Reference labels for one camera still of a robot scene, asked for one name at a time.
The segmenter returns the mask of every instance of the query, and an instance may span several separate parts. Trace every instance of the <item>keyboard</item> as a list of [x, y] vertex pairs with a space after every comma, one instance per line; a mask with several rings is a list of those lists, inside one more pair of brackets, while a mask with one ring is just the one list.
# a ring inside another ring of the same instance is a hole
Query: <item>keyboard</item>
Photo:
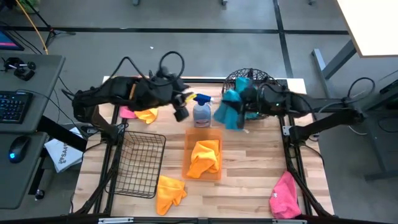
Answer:
[[32, 93], [0, 91], [0, 123], [21, 124], [32, 97]]

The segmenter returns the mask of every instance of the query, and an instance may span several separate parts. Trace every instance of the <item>pink cloth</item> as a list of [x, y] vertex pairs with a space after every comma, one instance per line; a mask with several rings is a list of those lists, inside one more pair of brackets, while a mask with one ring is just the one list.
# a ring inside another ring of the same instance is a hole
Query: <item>pink cloth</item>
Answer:
[[275, 218], [294, 218], [301, 214], [294, 178], [289, 171], [285, 171], [276, 183], [269, 204]]
[[133, 111], [129, 110], [127, 106], [120, 107], [120, 117], [127, 118], [127, 119], [135, 119], [137, 118], [136, 114]]

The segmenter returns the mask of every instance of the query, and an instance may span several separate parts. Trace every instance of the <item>chair wheel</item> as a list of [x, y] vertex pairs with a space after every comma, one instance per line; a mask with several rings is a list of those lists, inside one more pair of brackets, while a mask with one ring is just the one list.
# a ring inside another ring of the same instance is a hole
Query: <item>chair wheel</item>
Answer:
[[37, 190], [35, 194], [35, 201], [42, 200], [44, 198], [45, 192], [44, 190]]

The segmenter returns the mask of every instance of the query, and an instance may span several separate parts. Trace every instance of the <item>blue spray nozzle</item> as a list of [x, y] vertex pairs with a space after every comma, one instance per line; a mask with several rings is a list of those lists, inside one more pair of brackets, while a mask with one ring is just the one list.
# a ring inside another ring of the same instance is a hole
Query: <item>blue spray nozzle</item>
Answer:
[[199, 104], [200, 106], [203, 106], [205, 103], [210, 102], [211, 97], [210, 97], [210, 96], [206, 96], [206, 95], [204, 95], [204, 94], [198, 93], [198, 94], [197, 94], [197, 97], [195, 97], [193, 100], [195, 100], [196, 102], [198, 102], [198, 104]]

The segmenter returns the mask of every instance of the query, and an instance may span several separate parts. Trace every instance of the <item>computer mouse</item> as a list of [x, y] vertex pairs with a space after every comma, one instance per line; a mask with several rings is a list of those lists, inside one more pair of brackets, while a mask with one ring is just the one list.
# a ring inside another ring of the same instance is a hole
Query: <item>computer mouse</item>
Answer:
[[18, 163], [24, 160], [27, 148], [29, 147], [30, 137], [29, 136], [19, 136], [16, 138], [10, 147], [8, 153], [8, 159], [12, 163]]

